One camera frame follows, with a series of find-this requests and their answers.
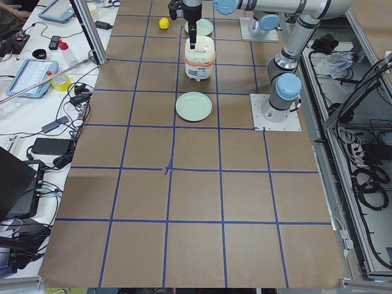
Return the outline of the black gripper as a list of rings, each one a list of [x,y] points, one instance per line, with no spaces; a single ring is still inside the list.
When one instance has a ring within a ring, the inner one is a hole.
[[[170,18],[176,20],[177,11],[183,11],[183,17],[188,21],[190,49],[195,48],[197,42],[197,24],[202,17],[202,0],[172,0],[168,4]]]

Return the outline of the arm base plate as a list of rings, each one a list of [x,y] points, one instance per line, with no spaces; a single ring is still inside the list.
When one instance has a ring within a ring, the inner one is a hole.
[[[251,94],[251,109],[254,129],[266,132],[301,132],[296,105],[292,102],[288,110],[276,110],[269,102],[269,94]]]
[[[275,14],[265,15],[260,20],[240,18],[241,38],[246,42],[278,42],[276,28],[279,17]]]

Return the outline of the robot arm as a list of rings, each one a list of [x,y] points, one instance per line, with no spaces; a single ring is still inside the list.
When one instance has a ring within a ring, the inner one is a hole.
[[[194,49],[197,42],[197,21],[202,18],[202,1],[170,1],[168,4],[170,18],[177,19],[177,11],[183,12],[188,22],[190,48]],[[263,12],[282,12],[305,14],[313,19],[331,19],[346,12],[353,4],[349,0],[264,0],[264,1],[214,1],[213,5],[221,15],[229,15],[236,10]]]
[[[281,52],[268,63],[271,94],[262,106],[262,114],[272,123],[282,123],[287,119],[292,103],[301,92],[302,82],[295,74],[298,60],[319,23],[319,19],[310,15],[300,15]]]

